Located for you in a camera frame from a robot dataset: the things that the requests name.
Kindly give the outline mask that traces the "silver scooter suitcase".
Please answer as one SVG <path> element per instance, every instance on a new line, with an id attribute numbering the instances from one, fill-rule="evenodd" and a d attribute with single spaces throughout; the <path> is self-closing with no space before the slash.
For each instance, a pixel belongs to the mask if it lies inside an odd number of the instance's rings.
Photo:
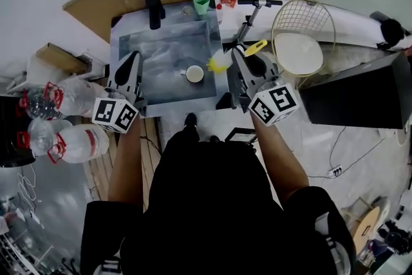
<path id="1" fill-rule="evenodd" d="M 246 50 L 247 47 L 244 43 L 245 37 L 248 31 L 252 28 L 254 20 L 259 12 L 259 10 L 263 7 L 270 8 L 272 6 L 282 6 L 283 2 L 280 0 L 238 0 L 239 5 L 252 5 L 254 6 L 254 11 L 251 15 L 247 15 L 245 17 L 245 21 L 242 23 L 241 27 L 239 28 L 237 34 L 233 38 L 233 41 L 230 43 L 230 48 L 228 52 L 231 51 L 235 46 L 242 46 Z M 259 88 L 262 83 L 269 81 L 275 75 L 271 77 L 267 77 L 258 81 L 255 86 L 251 86 L 249 88 L 257 89 Z M 238 68 L 235 64 L 232 64 L 230 68 L 227 69 L 227 78 L 228 78 L 228 85 L 229 85 L 229 92 L 226 94 L 226 97 L 230 97 L 231 107 L 233 109 L 241 108 L 241 104 L 239 102 L 239 96 L 245 96 L 247 93 L 250 97 L 252 93 L 249 91 L 249 88 L 246 90 L 244 89 L 241 80 L 238 77 Z"/>

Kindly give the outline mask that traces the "white round basket table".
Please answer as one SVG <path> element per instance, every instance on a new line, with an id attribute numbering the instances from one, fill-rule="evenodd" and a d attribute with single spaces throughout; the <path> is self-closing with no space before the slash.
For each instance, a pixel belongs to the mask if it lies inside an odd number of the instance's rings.
<path id="1" fill-rule="evenodd" d="M 411 119 L 408 119 L 402 129 L 396 131 L 397 143 L 400 147 L 403 147 L 408 141 L 408 134 L 411 127 Z"/>

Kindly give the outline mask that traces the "black standing fan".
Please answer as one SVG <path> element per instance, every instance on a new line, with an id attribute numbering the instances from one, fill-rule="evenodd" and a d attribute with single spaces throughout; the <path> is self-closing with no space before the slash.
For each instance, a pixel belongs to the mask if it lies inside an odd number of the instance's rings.
<path id="1" fill-rule="evenodd" d="M 377 44 L 379 50 L 388 50 L 405 38 L 406 30 L 397 20 L 389 18 L 379 11 L 371 13 L 370 18 L 380 23 L 380 31 L 384 41 Z"/>

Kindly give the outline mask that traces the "brown cardboard box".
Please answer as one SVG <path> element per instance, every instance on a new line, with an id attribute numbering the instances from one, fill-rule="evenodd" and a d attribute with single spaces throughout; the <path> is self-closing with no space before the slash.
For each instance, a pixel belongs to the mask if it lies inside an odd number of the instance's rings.
<path id="1" fill-rule="evenodd" d="M 88 70 L 88 64 L 86 62 L 52 43 L 47 43 L 38 49 L 35 55 L 48 64 L 70 74 L 86 73 Z"/>

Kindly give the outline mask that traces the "white cup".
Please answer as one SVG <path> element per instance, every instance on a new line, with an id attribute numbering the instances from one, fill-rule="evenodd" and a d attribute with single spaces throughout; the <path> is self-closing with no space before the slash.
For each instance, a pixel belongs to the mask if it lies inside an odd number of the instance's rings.
<path id="1" fill-rule="evenodd" d="M 180 75 L 183 75 L 190 83 L 197 84 L 204 78 L 204 70 L 201 66 L 190 65 L 185 70 L 180 70 Z"/>

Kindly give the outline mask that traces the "clear crumpled water bottle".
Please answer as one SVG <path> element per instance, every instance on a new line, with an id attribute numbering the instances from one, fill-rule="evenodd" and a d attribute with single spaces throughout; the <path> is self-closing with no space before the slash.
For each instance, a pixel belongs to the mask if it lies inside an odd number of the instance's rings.
<path id="1" fill-rule="evenodd" d="M 18 115 L 27 114 L 31 119 L 59 120 L 65 119 L 56 109 L 54 101 L 44 96 L 44 88 L 32 88 L 23 90 L 23 96 L 16 105 Z"/>

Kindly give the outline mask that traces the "black cabinet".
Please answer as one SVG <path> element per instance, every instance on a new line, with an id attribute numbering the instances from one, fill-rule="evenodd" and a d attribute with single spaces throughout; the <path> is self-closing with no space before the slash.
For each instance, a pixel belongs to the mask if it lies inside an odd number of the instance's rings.
<path id="1" fill-rule="evenodd" d="M 412 115 L 412 71 L 403 52 L 341 71 L 299 93 L 313 124 L 402 129 Z"/>

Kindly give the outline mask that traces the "wooden side table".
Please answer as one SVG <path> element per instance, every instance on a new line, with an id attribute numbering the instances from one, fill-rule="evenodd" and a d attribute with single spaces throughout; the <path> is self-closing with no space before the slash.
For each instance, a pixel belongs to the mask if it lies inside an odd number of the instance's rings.
<path id="1" fill-rule="evenodd" d="M 356 205 L 358 202 L 362 203 L 366 208 L 359 216 L 351 212 L 350 208 L 341 209 L 341 213 L 353 222 L 350 226 L 350 231 L 357 256 L 362 252 L 367 243 L 374 239 L 377 230 L 388 217 L 391 205 L 387 196 L 378 196 L 373 202 L 368 202 L 359 197 L 353 205 Z"/>

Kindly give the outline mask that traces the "large clear water bottle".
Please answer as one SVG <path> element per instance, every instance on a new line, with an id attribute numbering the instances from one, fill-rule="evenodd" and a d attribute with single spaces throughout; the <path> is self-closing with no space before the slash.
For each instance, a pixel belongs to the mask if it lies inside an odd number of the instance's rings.
<path id="1" fill-rule="evenodd" d="M 68 120 L 34 119 L 26 131 L 17 132 L 17 146 L 29 149 L 34 157 L 43 156 L 53 147 L 56 134 L 72 126 Z"/>
<path id="2" fill-rule="evenodd" d="M 55 109 L 67 117 L 91 118 L 95 101 L 108 95 L 101 85 L 78 77 L 66 79 L 58 85 L 48 82 L 44 89 L 44 98 L 52 101 Z"/>
<path id="3" fill-rule="evenodd" d="M 61 160 L 79 164 L 102 156 L 108 149 L 109 137 L 100 126 L 79 124 L 56 133 L 47 155 L 54 164 Z"/>

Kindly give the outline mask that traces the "black faucet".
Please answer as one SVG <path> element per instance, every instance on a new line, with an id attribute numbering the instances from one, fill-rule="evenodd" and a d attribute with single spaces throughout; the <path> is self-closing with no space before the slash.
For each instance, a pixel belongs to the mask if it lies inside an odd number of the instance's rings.
<path id="1" fill-rule="evenodd" d="M 161 0 L 145 0 L 145 5 L 149 10 L 150 29 L 159 29 L 161 27 L 161 20 L 165 19 L 165 9 Z"/>

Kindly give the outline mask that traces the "person's left black shoe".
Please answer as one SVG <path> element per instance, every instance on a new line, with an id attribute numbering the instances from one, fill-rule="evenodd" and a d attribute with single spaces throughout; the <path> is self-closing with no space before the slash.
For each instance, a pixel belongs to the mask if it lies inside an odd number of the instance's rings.
<path id="1" fill-rule="evenodd" d="M 186 116 L 183 131 L 187 136 L 193 138 L 194 140 L 199 140 L 199 135 L 197 132 L 197 117 L 194 113 L 189 113 Z"/>

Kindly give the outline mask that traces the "person's right forearm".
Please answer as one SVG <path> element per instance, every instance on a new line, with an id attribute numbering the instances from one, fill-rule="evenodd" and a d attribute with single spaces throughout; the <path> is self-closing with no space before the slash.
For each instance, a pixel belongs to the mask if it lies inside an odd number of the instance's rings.
<path id="1" fill-rule="evenodd" d="M 277 127 L 266 127 L 255 114 L 250 116 L 270 181 L 285 206 L 297 190 L 309 186 L 308 177 Z"/>

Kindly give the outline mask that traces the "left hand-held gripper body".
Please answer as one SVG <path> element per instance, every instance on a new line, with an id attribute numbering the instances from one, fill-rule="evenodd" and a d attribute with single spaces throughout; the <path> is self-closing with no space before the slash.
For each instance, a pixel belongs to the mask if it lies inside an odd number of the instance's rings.
<path id="1" fill-rule="evenodd" d="M 146 108 L 147 100 L 143 96 L 129 102 L 119 91 L 106 87 L 95 100 L 91 121 L 106 131 L 127 133 L 135 119 L 145 115 Z"/>

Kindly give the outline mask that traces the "black flat device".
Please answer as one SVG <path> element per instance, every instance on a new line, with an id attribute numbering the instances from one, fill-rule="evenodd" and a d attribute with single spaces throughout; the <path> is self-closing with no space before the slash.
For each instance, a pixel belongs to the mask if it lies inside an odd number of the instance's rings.
<path id="1" fill-rule="evenodd" d="M 226 142 L 242 142 L 246 145 L 252 144 L 257 140 L 255 129 L 234 128 L 225 138 Z"/>

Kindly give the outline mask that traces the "yellow dish brush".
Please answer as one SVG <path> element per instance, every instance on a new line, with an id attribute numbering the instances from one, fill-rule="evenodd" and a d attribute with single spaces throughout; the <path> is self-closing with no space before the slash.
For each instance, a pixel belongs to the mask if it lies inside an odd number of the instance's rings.
<path id="1" fill-rule="evenodd" d="M 249 46 L 245 51 L 243 51 L 243 54 L 246 57 L 249 57 L 251 55 L 257 54 L 258 51 L 260 51 L 264 46 L 267 45 L 267 40 L 263 39 L 255 44 Z M 232 60 L 232 55 L 231 51 L 224 53 L 223 50 L 218 50 L 208 61 L 206 64 L 206 67 L 209 71 L 214 72 L 214 73 L 223 73 L 224 71 L 227 71 L 228 68 L 230 68 L 233 64 Z"/>

